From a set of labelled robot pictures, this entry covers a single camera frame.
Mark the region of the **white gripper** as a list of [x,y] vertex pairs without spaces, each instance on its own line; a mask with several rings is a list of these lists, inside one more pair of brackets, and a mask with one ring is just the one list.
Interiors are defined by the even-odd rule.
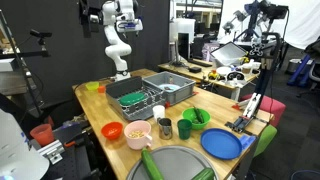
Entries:
[[143,24],[140,19],[134,19],[134,20],[118,19],[116,21],[115,27],[119,33],[136,32],[136,31],[141,31],[143,29]]

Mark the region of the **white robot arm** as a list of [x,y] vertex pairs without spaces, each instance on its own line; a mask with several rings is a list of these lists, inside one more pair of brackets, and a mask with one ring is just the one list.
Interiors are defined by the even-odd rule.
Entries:
[[135,17],[137,8],[136,0],[106,1],[102,5],[104,33],[109,42],[109,46],[105,48],[105,54],[115,63],[116,81],[130,77],[127,62],[122,59],[122,56],[129,55],[132,48],[123,42],[118,34],[126,32],[138,34],[143,29],[142,20]]

